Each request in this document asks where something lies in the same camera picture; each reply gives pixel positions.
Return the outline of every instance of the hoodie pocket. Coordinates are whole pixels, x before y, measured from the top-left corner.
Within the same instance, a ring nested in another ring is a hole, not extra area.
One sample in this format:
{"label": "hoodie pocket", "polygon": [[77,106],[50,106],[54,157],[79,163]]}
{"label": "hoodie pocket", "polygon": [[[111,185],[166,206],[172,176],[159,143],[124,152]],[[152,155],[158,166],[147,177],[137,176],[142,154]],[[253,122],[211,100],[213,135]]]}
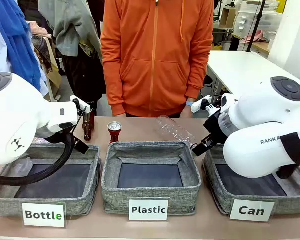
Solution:
{"label": "hoodie pocket", "polygon": [[171,110],[185,104],[187,81],[177,62],[157,61],[151,98],[153,110]]}
{"label": "hoodie pocket", "polygon": [[151,61],[132,59],[121,74],[125,104],[149,108]]}

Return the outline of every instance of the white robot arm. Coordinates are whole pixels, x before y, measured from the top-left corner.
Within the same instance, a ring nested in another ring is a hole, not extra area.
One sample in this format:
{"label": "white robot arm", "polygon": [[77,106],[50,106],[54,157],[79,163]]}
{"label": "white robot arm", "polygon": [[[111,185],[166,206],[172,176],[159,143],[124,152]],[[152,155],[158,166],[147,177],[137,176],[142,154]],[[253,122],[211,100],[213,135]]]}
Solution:
{"label": "white robot arm", "polygon": [[300,85],[273,77],[239,100],[224,94],[221,109],[204,126],[211,133],[193,149],[199,156],[224,144],[224,159],[237,174],[259,178],[278,172],[287,178],[300,165]]}
{"label": "white robot arm", "polygon": [[[18,75],[0,72],[0,165],[20,158],[35,136],[53,138],[56,133],[77,123],[77,105],[74,102],[48,102]],[[67,136],[64,141],[73,145],[73,139],[70,138],[73,137]],[[63,162],[66,162],[65,158],[70,156],[72,149],[62,157]]]}

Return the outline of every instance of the can lid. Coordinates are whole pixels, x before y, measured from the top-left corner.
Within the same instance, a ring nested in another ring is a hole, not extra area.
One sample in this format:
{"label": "can lid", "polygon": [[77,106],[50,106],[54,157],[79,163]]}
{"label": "can lid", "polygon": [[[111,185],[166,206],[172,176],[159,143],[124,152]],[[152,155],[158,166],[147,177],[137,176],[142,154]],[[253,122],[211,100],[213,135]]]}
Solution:
{"label": "can lid", "polygon": [[113,121],[108,124],[108,129],[112,131],[119,131],[121,130],[121,128],[122,128],[121,123],[117,121]]}

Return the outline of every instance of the white label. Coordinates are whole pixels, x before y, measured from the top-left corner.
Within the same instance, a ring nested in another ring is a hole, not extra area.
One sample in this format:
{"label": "white label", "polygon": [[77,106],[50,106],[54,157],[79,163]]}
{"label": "white label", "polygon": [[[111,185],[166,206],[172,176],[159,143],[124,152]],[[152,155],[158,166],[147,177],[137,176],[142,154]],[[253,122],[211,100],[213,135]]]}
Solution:
{"label": "white label", "polygon": [[26,226],[65,227],[64,205],[22,203],[23,222]]}
{"label": "white label", "polygon": [[275,202],[234,200],[230,219],[268,222]]}
{"label": "white label", "polygon": [[167,221],[169,200],[130,200],[129,219]]}

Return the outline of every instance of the person's hand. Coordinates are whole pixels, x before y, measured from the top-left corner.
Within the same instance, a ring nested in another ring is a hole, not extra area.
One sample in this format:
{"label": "person's hand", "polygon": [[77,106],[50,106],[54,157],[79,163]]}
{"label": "person's hand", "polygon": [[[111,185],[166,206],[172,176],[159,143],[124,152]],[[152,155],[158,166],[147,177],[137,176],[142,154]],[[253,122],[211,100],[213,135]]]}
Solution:
{"label": "person's hand", "polygon": [[126,118],[127,114],[123,113],[123,114],[120,114],[120,115],[117,115],[117,116],[114,116],[114,117],[117,117],[117,118]]}
{"label": "person's hand", "polygon": [[181,112],[180,118],[181,119],[192,119],[193,118],[190,106],[184,107],[183,111]]}

